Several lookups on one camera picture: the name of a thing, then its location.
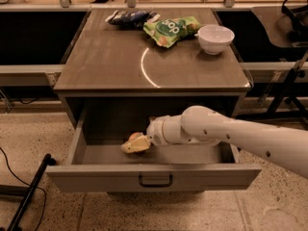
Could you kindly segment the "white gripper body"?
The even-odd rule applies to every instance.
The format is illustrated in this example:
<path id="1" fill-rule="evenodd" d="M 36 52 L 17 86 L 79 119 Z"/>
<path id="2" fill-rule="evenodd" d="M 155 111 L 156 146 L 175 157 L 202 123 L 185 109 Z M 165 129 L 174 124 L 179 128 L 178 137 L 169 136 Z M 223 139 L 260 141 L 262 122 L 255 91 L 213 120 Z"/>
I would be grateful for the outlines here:
<path id="1" fill-rule="evenodd" d="M 163 133 L 163 125 L 165 120 L 165 116 L 152 118 L 146 129 L 146 135 L 155 146 L 167 145 L 167 141 Z"/>

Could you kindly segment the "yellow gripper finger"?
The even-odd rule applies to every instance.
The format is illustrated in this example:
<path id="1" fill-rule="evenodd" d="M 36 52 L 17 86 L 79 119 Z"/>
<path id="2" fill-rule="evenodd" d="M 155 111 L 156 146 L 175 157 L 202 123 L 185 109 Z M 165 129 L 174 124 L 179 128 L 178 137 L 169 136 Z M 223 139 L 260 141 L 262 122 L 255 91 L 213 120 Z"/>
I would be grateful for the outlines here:
<path id="1" fill-rule="evenodd" d="M 125 142 L 121 149 L 124 153 L 139 153 L 147 150 L 150 145 L 150 139 L 145 135 L 141 135 Z"/>

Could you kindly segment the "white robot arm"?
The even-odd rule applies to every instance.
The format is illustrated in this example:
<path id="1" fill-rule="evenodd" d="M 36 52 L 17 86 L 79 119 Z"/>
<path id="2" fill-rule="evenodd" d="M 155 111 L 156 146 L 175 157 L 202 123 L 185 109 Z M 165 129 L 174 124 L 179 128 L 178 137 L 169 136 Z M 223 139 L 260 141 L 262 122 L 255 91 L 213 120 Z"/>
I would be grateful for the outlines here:
<path id="1" fill-rule="evenodd" d="M 203 106 L 152 119 L 145 133 L 132 134 L 121 149 L 135 153 L 152 145 L 216 145 L 221 141 L 308 178 L 307 131 L 234 119 Z"/>

